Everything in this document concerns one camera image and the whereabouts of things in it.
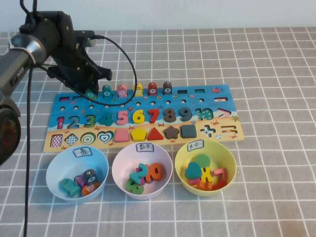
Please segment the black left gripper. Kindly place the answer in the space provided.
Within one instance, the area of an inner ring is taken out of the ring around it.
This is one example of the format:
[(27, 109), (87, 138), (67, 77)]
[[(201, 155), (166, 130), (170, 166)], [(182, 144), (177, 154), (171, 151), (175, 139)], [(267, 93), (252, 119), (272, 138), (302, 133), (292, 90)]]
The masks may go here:
[(85, 48), (93, 31), (75, 31), (61, 38), (51, 57), (56, 66), (48, 67), (48, 75), (59, 78), (67, 87), (85, 91), (90, 99), (98, 98), (98, 80), (112, 80), (112, 70), (95, 64), (87, 55)]

